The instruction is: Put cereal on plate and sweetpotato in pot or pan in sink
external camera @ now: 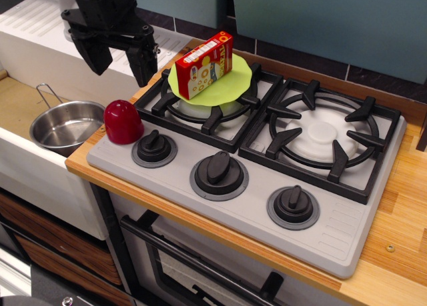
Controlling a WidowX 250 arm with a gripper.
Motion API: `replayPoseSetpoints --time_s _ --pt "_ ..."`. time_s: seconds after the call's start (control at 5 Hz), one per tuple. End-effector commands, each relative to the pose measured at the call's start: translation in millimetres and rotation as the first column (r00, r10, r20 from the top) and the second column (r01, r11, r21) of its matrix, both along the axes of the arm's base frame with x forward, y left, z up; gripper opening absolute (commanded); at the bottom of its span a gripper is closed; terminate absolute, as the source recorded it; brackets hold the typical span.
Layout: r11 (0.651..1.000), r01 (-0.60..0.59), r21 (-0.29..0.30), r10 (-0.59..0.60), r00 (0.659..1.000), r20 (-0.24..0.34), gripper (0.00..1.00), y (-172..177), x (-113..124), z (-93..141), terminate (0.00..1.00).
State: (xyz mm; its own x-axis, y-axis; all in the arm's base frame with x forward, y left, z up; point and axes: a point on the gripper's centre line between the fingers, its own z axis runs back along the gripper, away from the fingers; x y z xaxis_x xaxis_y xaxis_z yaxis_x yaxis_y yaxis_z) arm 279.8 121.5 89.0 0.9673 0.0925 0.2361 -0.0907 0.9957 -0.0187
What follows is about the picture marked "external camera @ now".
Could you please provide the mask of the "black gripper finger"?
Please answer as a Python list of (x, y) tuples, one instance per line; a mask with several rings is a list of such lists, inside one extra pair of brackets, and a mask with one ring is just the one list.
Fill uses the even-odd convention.
[(71, 39), (89, 68), (97, 75), (102, 75), (112, 62), (108, 45), (90, 33), (72, 33)]
[(145, 87), (157, 73), (157, 53), (153, 49), (130, 47), (126, 55), (138, 86)]

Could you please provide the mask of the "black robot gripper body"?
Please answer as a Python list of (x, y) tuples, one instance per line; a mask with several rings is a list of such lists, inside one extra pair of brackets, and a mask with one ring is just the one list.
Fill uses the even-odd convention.
[(131, 46), (159, 53), (153, 38), (153, 27), (137, 16), (136, 0), (75, 0), (76, 9), (61, 14), (80, 54), (126, 51)]

